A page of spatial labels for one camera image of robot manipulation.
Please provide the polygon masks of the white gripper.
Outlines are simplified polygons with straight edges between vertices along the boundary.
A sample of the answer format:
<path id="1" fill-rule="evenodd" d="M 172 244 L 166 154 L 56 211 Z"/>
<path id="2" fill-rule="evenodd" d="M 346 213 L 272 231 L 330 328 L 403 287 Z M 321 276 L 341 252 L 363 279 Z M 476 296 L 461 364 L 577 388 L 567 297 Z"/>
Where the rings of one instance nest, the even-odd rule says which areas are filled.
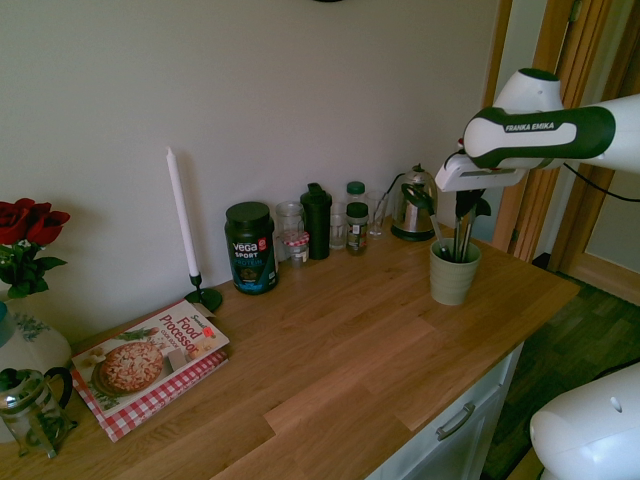
<path id="1" fill-rule="evenodd" d="M 457 192 L 455 215 L 462 219 L 470 210 L 470 192 L 475 192 L 474 215 L 492 214 L 491 205 L 484 198 L 484 189 L 508 187 L 517 184 L 526 174 L 525 169 L 488 169 L 476 166 L 466 155 L 455 153 L 439 169 L 435 182 L 442 192 Z"/>

